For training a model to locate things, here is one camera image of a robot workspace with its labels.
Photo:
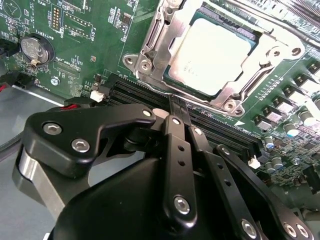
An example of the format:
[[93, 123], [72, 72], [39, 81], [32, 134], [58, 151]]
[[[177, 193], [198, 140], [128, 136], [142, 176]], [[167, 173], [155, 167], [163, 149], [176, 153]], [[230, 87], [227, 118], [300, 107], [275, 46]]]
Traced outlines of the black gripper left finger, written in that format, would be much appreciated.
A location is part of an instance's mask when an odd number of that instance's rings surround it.
[[106, 155], [143, 151], [164, 155], [166, 134], [185, 139], [179, 100], [169, 100], [170, 111], [143, 104], [55, 108], [31, 115], [22, 133], [14, 182], [57, 219], [67, 204], [89, 188], [89, 172]]

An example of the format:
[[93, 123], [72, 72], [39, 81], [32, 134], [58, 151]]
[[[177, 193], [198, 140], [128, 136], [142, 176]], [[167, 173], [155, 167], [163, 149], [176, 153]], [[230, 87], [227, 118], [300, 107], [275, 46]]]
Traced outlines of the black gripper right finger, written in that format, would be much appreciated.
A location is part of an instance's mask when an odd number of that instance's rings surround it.
[[211, 148], [205, 134], [191, 125], [188, 102], [179, 101], [196, 156], [205, 176], [215, 186], [224, 220], [219, 225], [226, 240], [314, 240], [315, 236], [289, 208], [225, 145]]

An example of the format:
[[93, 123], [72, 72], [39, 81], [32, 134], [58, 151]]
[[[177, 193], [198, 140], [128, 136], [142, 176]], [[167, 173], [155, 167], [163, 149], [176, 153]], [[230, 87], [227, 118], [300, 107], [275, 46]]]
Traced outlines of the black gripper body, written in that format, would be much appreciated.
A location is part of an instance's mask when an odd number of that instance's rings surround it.
[[226, 240], [222, 202], [191, 137], [164, 138], [161, 158], [136, 162], [73, 198], [55, 240]]

